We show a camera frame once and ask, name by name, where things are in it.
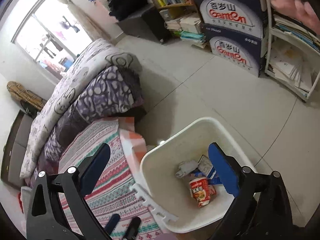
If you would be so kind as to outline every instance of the comforter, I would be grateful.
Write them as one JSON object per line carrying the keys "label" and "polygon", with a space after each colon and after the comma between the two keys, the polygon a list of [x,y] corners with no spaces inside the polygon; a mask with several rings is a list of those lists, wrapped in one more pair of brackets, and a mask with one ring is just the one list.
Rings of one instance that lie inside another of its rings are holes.
{"label": "comforter", "polygon": [[135,55],[103,39],[89,45],[33,121],[20,177],[57,173],[63,151],[90,123],[142,105],[139,71]]}

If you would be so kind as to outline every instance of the pink plush toy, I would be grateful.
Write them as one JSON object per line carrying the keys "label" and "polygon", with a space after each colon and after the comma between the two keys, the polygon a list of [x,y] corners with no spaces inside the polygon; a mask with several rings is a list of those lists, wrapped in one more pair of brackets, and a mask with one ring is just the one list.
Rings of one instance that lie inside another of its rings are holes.
{"label": "pink plush toy", "polygon": [[270,0],[273,9],[279,13],[302,22],[320,35],[320,21],[309,2],[301,0]]}

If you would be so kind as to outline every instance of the curtain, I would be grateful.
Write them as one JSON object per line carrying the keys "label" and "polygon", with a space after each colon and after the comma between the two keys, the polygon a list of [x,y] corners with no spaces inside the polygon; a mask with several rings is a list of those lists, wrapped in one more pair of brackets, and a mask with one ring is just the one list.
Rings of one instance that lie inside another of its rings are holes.
{"label": "curtain", "polygon": [[58,0],[66,5],[78,22],[82,25],[89,37],[95,41],[99,38],[104,38],[107,41],[111,40],[109,34],[104,32],[86,13],[76,6],[71,0]]}

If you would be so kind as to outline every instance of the blanket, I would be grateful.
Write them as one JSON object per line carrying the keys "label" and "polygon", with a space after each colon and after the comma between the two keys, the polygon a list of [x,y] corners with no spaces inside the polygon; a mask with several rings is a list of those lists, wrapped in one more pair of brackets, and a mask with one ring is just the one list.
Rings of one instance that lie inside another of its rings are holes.
{"label": "blanket", "polygon": [[[161,230],[148,207],[143,205],[143,199],[137,199],[129,190],[135,183],[132,169],[137,166],[133,162],[139,163],[147,152],[144,139],[134,132],[133,118],[105,118],[93,122],[63,153],[59,173],[70,166],[78,166],[85,157],[92,156],[103,142],[110,146],[110,160],[93,192],[85,197],[87,204],[102,226],[106,225],[112,214],[120,215],[121,220],[110,235],[113,240],[122,239],[135,216],[142,221],[137,239],[156,238]],[[60,194],[60,201],[71,229],[81,234],[64,194]]]}
{"label": "blanket", "polygon": [[90,44],[33,121],[20,177],[32,175],[41,151],[41,168],[54,173],[64,149],[88,124],[141,105],[141,68],[135,55],[103,39]]}

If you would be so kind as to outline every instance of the window frame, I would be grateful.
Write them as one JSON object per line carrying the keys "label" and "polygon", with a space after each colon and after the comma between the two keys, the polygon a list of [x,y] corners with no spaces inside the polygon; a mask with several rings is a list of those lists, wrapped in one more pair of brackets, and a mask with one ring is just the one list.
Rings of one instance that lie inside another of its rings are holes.
{"label": "window frame", "polygon": [[[36,17],[35,12],[37,11],[37,9],[44,3],[45,0],[38,0],[34,6],[30,9],[30,11],[28,12],[28,14],[23,18],[22,22],[20,23],[18,29],[16,30],[16,32],[14,33],[12,39],[11,39],[11,43],[14,43],[15,45],[17,45],[23,52],[25,55],[27,55],[27,57],[30,58],[30,60],[32,60],[34,63],[37,64],[37,66],[39,66],[40,68],[42,68],[42,66],[37,62],[38,57],[40,56],[40,54],[43,52],[45,46],[52,40],[54,39],[63,49],[66,50],[66,52],[68,52],[74,60],[76,60],[76,55],[73,54],[52,32],[50,32],[48,30],[48,28],[46,28],[44,26],[44,24]],[[45,45],[43,46],[43,48],[40,50],[39,54],[37,55],[37,57],[34,59],[33,57],[31,57],[31,55],[26,52],[26,50],[20,46],[20,44],[17,42],[17,37],[20,33],[20,31],[22,30],[22,28],[25,26],[26,22],[33,17],[44,29],[45,31],[50,35],[50,38],[46,41]],[[47,70],[44,70],[45,73],[49,73],[50,76],[54,77],[54,80],[57,81],[57,83],[60,81],[57,77],[55,77],[52,73],[50,73]]]}

